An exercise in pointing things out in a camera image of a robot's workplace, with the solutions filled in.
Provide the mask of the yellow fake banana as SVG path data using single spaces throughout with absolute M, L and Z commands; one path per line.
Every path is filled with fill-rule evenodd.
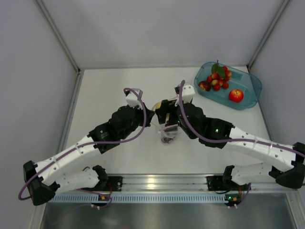
M 154 109 L 159 109 L 161 107 L 162 102 L 158 102 L 155 104 Z

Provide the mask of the clear zip top bag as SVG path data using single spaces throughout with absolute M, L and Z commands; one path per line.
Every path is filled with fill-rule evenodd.
M 176 100 L 177 97 L 175 96 L 174 98 L 168 99 L 168 100 Z M 177 135 L 177 137 L 179 136 L 179 134 L 181 133 L 181 129 L 178 125 L 172 125 L 172 126 L 165 126 L 165 125 L 160 125 L 158 123 L 158 119 L 157 119 L 157 115 L 155 114 L 155 116 L 152 118 L 152 122 L 151 124 L 154 125 L 155 130 L 159 136 L 159 138 L 161 139 L 161 135 Z

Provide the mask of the fake purple grape bunch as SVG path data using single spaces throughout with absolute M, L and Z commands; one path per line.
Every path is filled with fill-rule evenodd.
M 173 143 L 177 139 L 177 135 L 161 135 L 161 143 L 168 145 Z

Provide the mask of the dark red fake peach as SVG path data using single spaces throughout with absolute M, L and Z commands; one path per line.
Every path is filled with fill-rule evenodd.
M 199 87 L 202 89 L 202 90 L 205 90 L 207 92 L 209 92 L 211 90 L 211 84 L 207 81 L 201 81 L 199 82 Z

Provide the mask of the red yellow fake cherry bunch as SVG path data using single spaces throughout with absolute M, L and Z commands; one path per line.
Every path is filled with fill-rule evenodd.
M 233 72 L 225 65 L 220 65 L 219 62 L 214 62 L 211 65 L 206 81 L 211 84 L 211 89 L 220 91 L 221 89 L 229 88 L 229 81 L 231 80 Z

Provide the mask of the red fake apple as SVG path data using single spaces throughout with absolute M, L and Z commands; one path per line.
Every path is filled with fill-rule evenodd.
M 229 93 L 228 99 L 234 103 L 240 103 L 244 99 L 244 93 L 239 89 L 233 89 Z

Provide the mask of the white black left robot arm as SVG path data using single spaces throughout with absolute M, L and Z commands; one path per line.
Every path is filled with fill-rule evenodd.
M 40 162 L 28 161 L 23 165 L 25 186 L 33 205 L 49 202 L 57 194 L 74 189 L 104 190 L 108 176 L 101 166 L 87 171 L 71 173 L 71 170 L 94 155 L 103 154 L 122 143 L 138 127 L 151 125 L 155 112 L 147 107 L 122 106 L 108 122 L 96 126 L 85 137 L 66 150 Z

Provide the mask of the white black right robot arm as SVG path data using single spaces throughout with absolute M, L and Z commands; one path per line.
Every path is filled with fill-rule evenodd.
M 183 106 L 177 100 L 157 103 L 158 123 L 177 125 L 190 139 L 206 147 L 239 152 L 260 160 L 257 164 L 226 166 L 222 185 L 227 190 L 255 182 L 275 182 L 283 187 L 299 189 L 305 181 L 305 145 L 282 145 L 251 135 L 230 122 L 204 115 L 200 107 L 192 103 Z

